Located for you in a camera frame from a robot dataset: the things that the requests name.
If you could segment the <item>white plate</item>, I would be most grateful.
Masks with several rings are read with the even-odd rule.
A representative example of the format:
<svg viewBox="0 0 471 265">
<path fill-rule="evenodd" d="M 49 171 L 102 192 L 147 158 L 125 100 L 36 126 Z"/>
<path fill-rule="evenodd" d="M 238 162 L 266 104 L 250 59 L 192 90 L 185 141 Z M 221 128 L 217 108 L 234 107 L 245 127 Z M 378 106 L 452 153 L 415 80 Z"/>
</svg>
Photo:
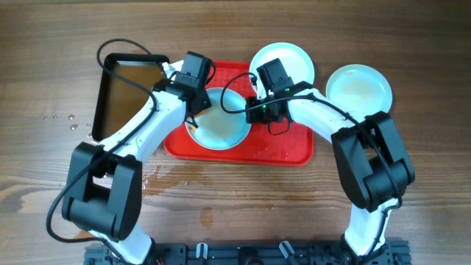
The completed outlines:
<svg viewBox="0 0 471 265">
<path fill-rule="evenodd" d="M 287 75 L 293 79 L 294 83 L 301 81 L 314 83 L 314 64 L 303 49 L 292 43 L 272 43 L 259 50 L 249 66 L 249 72 L 257 76 L 257 82 L 252 88 L 258 99 L 265 98 L 266 91 L 256 69 L 274 59 L 280 60 Z"/>
<path fill-rule="evenodd" d="M 348 110 L 368 115 L 388 113 L 393 94 L 388 80 L 376 69 L 361 64 L 342 66 L 332 73 L 326 97 Z"/>
<path fill-rule="evenodd" d="M 209 88 L 207 94 L 211 107 L 195 117 L 198 127 L 185 124 L 190 137 L 200 146 L 211 150 L 231 149 L 249 134 L 251 124 L 245 113 L 230 114 L 223 111 L 220 99 L 223 88 Z"/>
</svg>

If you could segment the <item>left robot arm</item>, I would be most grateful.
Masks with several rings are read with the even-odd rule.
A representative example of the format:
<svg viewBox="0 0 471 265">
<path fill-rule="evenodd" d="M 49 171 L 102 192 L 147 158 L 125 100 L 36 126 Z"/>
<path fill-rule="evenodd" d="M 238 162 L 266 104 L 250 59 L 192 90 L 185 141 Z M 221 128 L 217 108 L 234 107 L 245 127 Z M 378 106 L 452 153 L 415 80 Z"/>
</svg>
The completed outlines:
<svg viewBox="0 0 471 265">
<path fill-rule="evenodd" d="M 120 130 L 73 151 L 66 186 L 54 202 L 63 218 L 92 233 L 120 262 L 156 264 L 155 242 L 137 223 L 143 165 L 168 134 L 209 107 L 202 82 L 158 82 Z"/>
</svg>

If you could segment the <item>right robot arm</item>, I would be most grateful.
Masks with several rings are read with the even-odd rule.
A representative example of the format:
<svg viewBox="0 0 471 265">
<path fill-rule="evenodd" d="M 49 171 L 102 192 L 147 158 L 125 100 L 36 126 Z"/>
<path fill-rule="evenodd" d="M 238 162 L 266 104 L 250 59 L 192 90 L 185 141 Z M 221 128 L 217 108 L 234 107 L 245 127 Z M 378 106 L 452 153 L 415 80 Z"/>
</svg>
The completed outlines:
<svg viewBox="0 0 471 265">
<path fill-rule="evenodd" d="M 307 82 L 285 86 L 264 99 L 251 96 L 249 123 L 287 119 L 328 140 L 341 187 L 353 204 L 343 242 L 357 264 L 379 255 L 391 211 L 415 179 L 414 167 L 392 117 L 383 111 L 361 114 L 336 105 Z"/>
</svg>

